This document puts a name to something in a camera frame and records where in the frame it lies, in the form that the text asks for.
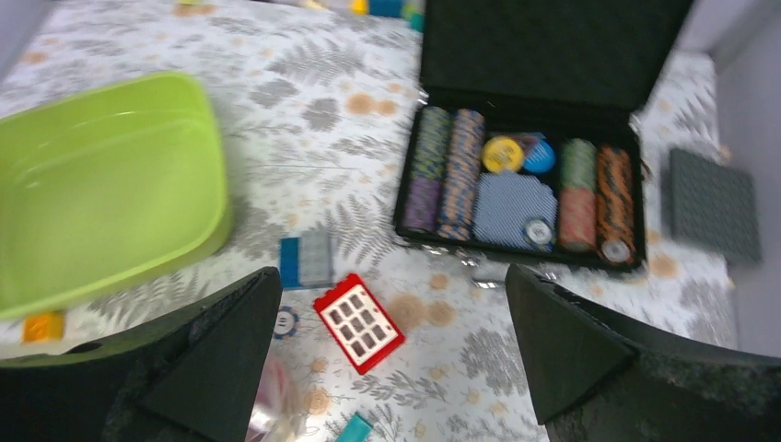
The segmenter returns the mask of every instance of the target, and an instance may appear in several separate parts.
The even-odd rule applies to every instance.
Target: red toy
[[[359,375],[404,342],[404,335],[355,273],[312,304]]]

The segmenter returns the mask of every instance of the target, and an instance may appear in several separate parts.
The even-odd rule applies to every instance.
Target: transparent plastic bag
[[[285,363],[269,351],[252,406],[245,442],[292,442],[302,433],[306,413]]]

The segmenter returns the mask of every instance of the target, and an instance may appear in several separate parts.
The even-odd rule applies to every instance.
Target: tablecloth
[[[392,240],[420,43],[401,20],[240,0],[58,2],[0,86],[0,116],[144,73],[190,73],[220,121],[236,209],[221,251],[70,309],[66,338],[118,332],[184,306],[275,265],[280,238],[327,227],[338,239],[337,275],[359,273],[408,340],[360,377],[311,308],[322,291],[284,293],[299,322],[273,351],[305,394],[302,440],[334,440],[355,412],[375,422],[373,441],[546,440],[503,292],[472,286],[457,260]],[[664,330],[734,347],[723,257],[667,240],[659,215],[659,172],[672,145],[729,157],[718,146],[714,80],[707,57],[676,52],[638,115],[652,173],[647,276],[568,273],[560,282]],[[17,342],[20,328],[4,322],[0,338]]]

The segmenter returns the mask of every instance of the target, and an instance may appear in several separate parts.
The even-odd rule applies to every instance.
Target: case lid
[[[635,111],[694,0],[428,0],[420,80]]]

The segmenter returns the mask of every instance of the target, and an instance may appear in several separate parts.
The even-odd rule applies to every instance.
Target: green tray
[[[197,262],[231,225],[215,117],[190,76],[144,76],[0,120],[0,319]]]

